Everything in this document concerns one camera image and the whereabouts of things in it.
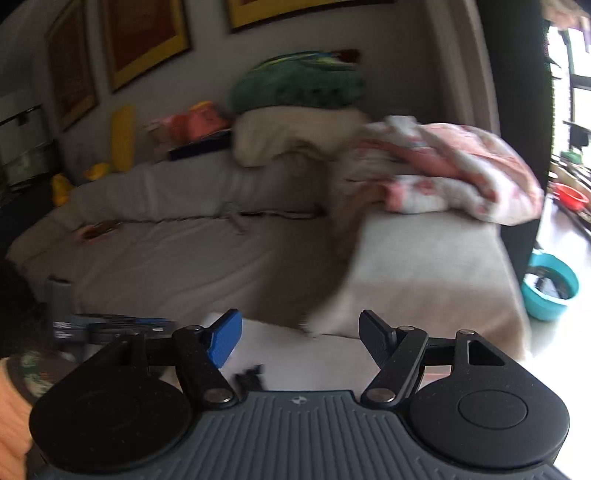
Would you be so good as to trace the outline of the orange plush toy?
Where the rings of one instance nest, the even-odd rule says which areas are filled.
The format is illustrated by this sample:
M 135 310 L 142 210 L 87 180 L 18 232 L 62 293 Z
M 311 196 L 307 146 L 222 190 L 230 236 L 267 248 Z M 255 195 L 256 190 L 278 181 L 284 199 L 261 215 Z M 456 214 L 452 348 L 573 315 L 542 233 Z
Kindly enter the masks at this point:
M 144 130 L 158 143 L 185 145 L 231 127 L 228 119 L 212 101 L 202 101 L 187 111 L 153 120 Z

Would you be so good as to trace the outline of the framed red artwork middle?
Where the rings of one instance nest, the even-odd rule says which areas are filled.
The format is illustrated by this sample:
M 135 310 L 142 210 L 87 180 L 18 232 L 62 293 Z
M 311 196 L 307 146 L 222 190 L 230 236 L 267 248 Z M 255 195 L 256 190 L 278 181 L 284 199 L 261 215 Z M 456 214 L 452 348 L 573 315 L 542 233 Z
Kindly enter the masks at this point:
M 113 92 L 191 50 L 182 0 L 107 0 L 98 5 Z

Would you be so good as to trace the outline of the framed red artwork right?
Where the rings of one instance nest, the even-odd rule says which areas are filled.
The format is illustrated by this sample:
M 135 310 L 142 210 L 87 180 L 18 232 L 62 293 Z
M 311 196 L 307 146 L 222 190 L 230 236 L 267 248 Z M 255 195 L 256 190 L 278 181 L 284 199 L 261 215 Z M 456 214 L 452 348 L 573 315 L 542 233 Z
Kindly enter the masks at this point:
M 237 33 L 308 13 L 390 3 L 390 0 L 228 0 L 224 1 L 224 7 L 229 29 Z

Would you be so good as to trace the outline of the yellow cushion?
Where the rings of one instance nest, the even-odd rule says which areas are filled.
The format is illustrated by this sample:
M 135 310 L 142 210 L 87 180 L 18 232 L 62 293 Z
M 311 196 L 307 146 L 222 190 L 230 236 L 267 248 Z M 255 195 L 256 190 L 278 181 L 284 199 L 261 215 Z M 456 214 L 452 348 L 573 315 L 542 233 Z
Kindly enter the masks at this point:
M 119 173 L 128 172 L 135 159 L 135 108 L 127 104 L 111 118 L 111 164 Z

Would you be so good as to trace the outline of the black tablet on sofa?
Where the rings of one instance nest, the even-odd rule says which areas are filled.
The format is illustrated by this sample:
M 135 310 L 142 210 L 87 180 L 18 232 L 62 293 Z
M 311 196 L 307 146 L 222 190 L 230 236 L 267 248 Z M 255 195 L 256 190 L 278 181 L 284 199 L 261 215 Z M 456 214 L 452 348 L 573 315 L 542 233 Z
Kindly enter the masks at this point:
M 228 150 L 232 147 L 232 131 L 224 130 L 195 142 L 175 147 L 167 152 L 169 161 L 178 161 L 208 153 Z

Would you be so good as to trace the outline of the beige sofa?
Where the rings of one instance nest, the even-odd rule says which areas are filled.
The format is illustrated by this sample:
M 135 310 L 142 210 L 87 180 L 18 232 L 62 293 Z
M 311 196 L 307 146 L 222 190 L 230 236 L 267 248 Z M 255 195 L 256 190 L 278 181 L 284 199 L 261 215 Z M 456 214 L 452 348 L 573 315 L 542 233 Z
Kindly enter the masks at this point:
M 235 308 L 311 336 L 356 337 L 370 309 L 436 337 L 472 329 L 523 357 L 530 327 L 497 226 L 372 205 L 338 233 L 328 192 L 318 161 L 249 169 L 221 151 L 139 166 L 75 188 L 7 257 L 37 298 L 58 277 L 88 313 L 186 325 Z

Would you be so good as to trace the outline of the yellow duck toy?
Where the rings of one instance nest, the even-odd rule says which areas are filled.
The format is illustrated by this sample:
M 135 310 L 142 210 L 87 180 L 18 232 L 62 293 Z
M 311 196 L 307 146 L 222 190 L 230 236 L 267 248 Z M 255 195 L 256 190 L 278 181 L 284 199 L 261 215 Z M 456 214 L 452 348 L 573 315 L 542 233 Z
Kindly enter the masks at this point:
M 107 162 L 101 162 L 94 164 L 83 172 L 83 177 L 89 182 L 97 181 L 101 178 L 106 177 L 111 173 L 111 164 Z M 74 186 L 72 183 L 63 175 L 57 174 L 52 177 L 52 200 L 55 207 L 65 205 L 69 199 Z

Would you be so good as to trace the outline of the pink floral blanket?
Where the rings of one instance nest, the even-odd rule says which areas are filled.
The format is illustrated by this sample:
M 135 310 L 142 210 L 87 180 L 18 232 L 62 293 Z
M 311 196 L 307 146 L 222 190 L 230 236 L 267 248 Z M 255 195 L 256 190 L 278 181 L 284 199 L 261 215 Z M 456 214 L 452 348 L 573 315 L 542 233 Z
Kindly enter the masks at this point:
M 515 226 L 540 217 L 543 190 L 499 136 L 469 125 L 388 116 L 360 129 L 332 174 L 335 211 L 352 217 L 381 203 L 392 213 L 461 210 Z

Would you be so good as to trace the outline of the cream pillow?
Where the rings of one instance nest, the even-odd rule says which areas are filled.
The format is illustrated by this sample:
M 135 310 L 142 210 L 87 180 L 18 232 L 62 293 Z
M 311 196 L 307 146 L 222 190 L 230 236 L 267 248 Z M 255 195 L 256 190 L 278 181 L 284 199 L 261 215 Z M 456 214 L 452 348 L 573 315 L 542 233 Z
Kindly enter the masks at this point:
M 263 167 L 284 154 L 335 157 L 369 117 L 356 108 L 273 106 L 247 111 L 232 127 L 232 153 L 244 167 Z

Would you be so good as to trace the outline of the framed red artwork left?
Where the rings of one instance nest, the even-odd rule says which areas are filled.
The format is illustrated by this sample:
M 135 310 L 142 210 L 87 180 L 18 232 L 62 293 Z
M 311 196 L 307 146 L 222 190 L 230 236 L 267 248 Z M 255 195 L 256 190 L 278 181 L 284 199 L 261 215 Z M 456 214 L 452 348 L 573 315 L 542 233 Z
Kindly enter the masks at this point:
M 49 27 L 45 40 L 57 121 L 66 131 L 98 105 L 85 2 L 69 1 Z

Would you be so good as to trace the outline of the framed red artwork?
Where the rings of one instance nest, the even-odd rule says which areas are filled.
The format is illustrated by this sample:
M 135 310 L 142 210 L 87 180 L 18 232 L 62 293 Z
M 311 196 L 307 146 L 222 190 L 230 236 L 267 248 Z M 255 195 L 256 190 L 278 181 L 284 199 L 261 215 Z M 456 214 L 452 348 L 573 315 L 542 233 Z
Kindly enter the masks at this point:
M 107 0 L 98 5 L 113 92 L 191 50 L 182 0 Z
M 390 0 L 228 0 L 224 1 L 224 7 L 229 29 L 237 33 L 308 13 L 390 3 Z
M 57 121 L 66 131 L 98 105 L 85 2 L 69 1 L 49 27 L 45 40 Z

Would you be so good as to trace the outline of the red plastic basin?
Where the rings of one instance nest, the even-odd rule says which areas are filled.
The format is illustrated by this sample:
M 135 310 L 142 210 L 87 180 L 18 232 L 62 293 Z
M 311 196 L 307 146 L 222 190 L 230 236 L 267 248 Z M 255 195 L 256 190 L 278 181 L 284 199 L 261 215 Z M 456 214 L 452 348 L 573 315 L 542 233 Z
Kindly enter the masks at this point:
M 563 183 L 554 183 L 553 193 L 555 199 L 572 212 L 581 212 L 589 204 L 586 195 Z

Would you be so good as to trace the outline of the green folded blanket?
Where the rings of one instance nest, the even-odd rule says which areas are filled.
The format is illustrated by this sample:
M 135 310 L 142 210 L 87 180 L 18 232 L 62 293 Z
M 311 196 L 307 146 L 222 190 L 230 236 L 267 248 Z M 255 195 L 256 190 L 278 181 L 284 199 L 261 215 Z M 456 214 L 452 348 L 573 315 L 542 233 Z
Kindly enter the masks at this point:
M 365 94 L 355 62 L 336 52 L 304 51 L 276 56 L 245 72 L 232 87 L 235 113 L 273 106 L 341 109 Z

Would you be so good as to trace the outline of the black hair clip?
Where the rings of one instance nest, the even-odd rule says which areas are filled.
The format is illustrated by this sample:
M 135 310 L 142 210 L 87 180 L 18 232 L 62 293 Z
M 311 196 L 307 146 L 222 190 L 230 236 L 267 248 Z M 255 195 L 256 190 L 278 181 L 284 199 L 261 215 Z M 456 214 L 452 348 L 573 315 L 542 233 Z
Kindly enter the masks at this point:
M 263 383 L 263 365 L 255 365 L 235 374 L 235 384 L 240 395 L 245 396 L 249 392 L 262 392 L 266 390 Z

